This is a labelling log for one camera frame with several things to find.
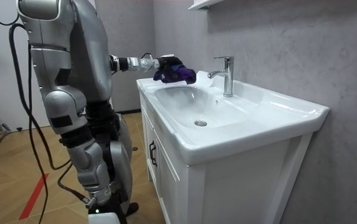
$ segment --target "robot forearm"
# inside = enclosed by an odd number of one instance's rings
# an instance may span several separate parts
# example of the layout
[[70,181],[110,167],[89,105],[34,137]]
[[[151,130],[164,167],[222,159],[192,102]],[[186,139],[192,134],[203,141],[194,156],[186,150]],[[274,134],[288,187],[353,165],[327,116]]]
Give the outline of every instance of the robot forearm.
[[140,71],[147,72],[160,68],[159,59],[136,58],[136,57],[116,57],[109,55],[112,71]]

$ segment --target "bathroom sink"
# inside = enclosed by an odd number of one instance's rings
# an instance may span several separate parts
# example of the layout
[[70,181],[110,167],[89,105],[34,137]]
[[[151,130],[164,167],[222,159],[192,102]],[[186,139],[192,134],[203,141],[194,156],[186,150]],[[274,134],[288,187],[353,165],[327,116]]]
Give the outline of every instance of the bathroom sink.
[[162,88],[155,96],[171,119],[187,128],[218,128],[245,121],[244,111],[200,88]]
[[199,72],[197,82],[137,80],[156,124],[169,133],[188,165],[234,155],[318,131],[329,108],[247,83],[234,82],[223,97],[224,78]]

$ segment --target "wooden floor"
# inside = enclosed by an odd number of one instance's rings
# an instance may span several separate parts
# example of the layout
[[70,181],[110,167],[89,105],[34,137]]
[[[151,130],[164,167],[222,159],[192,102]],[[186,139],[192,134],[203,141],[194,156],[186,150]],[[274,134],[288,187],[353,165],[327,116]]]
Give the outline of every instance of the wooden floor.
[[[138,147],[138,150],[133,152],[131,161],[134,180],[131,201],[138,202],[140,209],[128,218],[128,223],[165,223],[153,183],[148,181],[141,114],[124,115],[124,119],[130,130],[133,147]],[[69,157],[66,149],[59,143],[59,136],[54,134],[51,128],[43,128],[43,132],[51,148],[54,163],[57,166],[63,164]],[[42,223],[88,223],[84,204],[57,186],[57,179],[64,169],[51,170],[44,147],[37,134],[35,142],[45,173],[49,174],[47,183],[50,197]],[[19,217],[21,217],[39,180],[40,171],[32,152],[28,132],[8,135],[0,144],[0,224],[38,223],[45,199],[44,189],[36,200],[29,217],[23,220],[19,220]],[[77,181],[74,169],[66,175],[63,183],[85,193]]]

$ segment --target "black handle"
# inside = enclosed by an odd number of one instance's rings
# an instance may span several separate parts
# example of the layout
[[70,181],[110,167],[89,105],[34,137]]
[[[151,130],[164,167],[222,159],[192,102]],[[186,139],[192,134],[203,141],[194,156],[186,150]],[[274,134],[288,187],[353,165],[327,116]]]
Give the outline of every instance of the black handle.
[[152,151],[151,151],[151,148],[152,146],[155,145],[155,141],[152,141],[152,143],[149,145],[149,155],[151,156],[152,155]]
[[155,146],[155,144],[153,144],[153,147],[151,148],[151,160],[152,160],[152,164],[157,167],[158,163],[156,162],[156,158],[153,155],[153,151],[155,151],[155,150],[156,150],[156,146]]

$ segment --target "sink drain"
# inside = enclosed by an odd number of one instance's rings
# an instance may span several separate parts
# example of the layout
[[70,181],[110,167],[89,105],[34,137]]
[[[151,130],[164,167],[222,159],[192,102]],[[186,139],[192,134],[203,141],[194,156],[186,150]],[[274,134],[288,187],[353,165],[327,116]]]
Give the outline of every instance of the sink drain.
[[195,125],[200,127],[205,127],[207,123],[205,121],[199,120],[199,121],[195,121]]

